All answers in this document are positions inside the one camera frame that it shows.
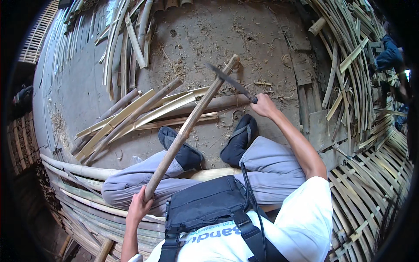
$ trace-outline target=hand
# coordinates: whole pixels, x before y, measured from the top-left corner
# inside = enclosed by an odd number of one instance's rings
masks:
[[[250,103],[250,107],[260,116],[271,118],[272,114],[277,111],[277,107],[267,94],[257,94],[258,103]]]
[[[145,188],[146,186],[144,185],[140,192],[132,196],[132,202],[129,205],[128,215],[125,219],[127,226],[137,228],[141,219],[150,211],[153,199],[150,199],[147,203],[144,202]]]

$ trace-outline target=concrete floor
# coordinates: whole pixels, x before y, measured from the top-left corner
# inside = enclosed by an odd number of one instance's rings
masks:
[[[240,79],[250,91],[267,92],[277,107],[299,127],[294,72],[281,60],[284,56],[289,57],[282,27],[290,30],[299,28],[293,24],[294,21],[286,18],[293,8],[290,4],[281,3],[274,7],[275,14],[260,2],[238,5],[237,1],[232,0],[203,0],[193,5],[185,4],[183,7],[157,12],[154,16],[156,30],[151,44],[151,63],[148,69],[141,70],[139,87],[144,93],[151,88],[157,91],[176,77],[163,50],[169,60],[181,68],[180,75],[184,84],[173,93],[209,86],[215,75],[204,66],[204,62],[224,66],[224,62],[233,54],[238,54],[242,73],[238,76],[234,72],[231,76]],[[61,148],[63,158],[70,163],[77,163],[69,153],[74,145],[75,134],[91,126],[114,104],[114,101],[109,101],[106,87],[102,85],[103,66],[98,63],[106,48],[106,41],[94,45],[97,34],[105,27],[103,21],[109,14],[106,10],[110,12],[110,9],[103,3],[96,10],[93,39],[88,36],[91,13],[87,13],[81,23],[74,57],[65,62],[63,71],[54,73],[56,65],[53,64],[53,54],[58,37],[50,31],[35,73],[34,122],[38,143],[47,155]],[[175,36],[171,36],[171,30],[176,31]],[[116,54],[120,53],[121,41],[122,34],[119,36]],[[116,55],[113,65],[116,98],[120,97],[118,70],[119,56]],[[257,81],[271,83],[272,87],[252,84]],[[225,84],[217,96],[231,94],[234,94],[234,90]],[[260,135],[287,144],[278,127],[269,119],[259,117],[249,106],[234,107],[220,113],[218,123],[199,123],[187,140],[203,152],[203,169],[227,166],[220,160],[219,152],[238,122],[232,119],[233,113],[237,116],[245,113],[253,115],[258,122]],[[123,169],[132,164],[132,156],[142,160],[150,157],[162,150],[157,132],[155,129],[129,133],[102,152],[93,166]]]

